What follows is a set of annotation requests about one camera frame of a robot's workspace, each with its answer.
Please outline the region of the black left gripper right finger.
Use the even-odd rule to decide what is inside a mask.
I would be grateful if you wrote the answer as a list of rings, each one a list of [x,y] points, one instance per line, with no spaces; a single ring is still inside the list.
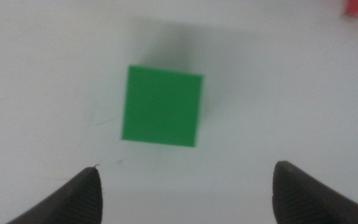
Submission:
[[[288,161],[276,163],[272,190],[277,223],[358,224],[358,203]]]

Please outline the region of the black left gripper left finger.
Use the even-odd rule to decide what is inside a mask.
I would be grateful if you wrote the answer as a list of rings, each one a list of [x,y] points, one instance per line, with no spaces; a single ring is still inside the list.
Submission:
[[[99,172],[87,167],[8,224],[101,224],[103,194]]]

